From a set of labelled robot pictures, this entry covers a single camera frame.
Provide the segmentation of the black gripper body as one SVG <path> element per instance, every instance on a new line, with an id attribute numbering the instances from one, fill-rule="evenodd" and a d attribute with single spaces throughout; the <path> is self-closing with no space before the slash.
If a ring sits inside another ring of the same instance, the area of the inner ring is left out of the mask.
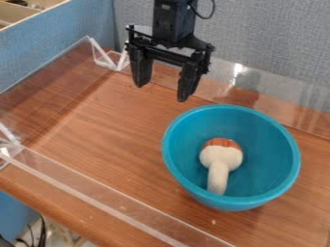
<path id="1" fill-rule="evenodd" d="M 209 66 L 215 47 L 189 34 L 178 41 L 166 41 L 153 36 L 148 26 L 128 25 L 126 52 L 133 68 L 149 66 L 153 60 L 181 67 L 186 62 L 200 68 Z"/>

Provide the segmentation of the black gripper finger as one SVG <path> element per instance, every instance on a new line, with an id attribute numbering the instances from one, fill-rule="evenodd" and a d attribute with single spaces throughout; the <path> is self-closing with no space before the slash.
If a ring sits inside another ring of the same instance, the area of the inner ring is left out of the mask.
<path id="1" fill-rule="evenodd" d="M 208 61 L 201 52 L 193 52 L 189 60 L 184 63 L 178 73 L 177 81 L 177 101 L 184 102 L 189 95 L 194 93 L 200 78 L 208 73 Z"/>
<path id="2" fill-rule="evenodd" d="M 128 59 L 133 84 L 141 88 L 150 80 L 153 59 L 144 48 L 130 44 Z"/>

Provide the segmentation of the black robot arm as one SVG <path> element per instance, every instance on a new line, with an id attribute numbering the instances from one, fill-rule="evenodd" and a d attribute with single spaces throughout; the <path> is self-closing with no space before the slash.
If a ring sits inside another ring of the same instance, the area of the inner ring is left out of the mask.
<path id="1" fill-rule="evenodd" d="M 215 47 L 193 34 L 197 0 L 154 0 L 152 31 L 146 33 L 134 24 L 126 26 L 125 42 L 133 84 L 141 88 L 152 77 L 153 61 L 181 67 L 177 80 L 177 100 L 184 102 L 194 93 L 201 76 L 208 73 Z"/>

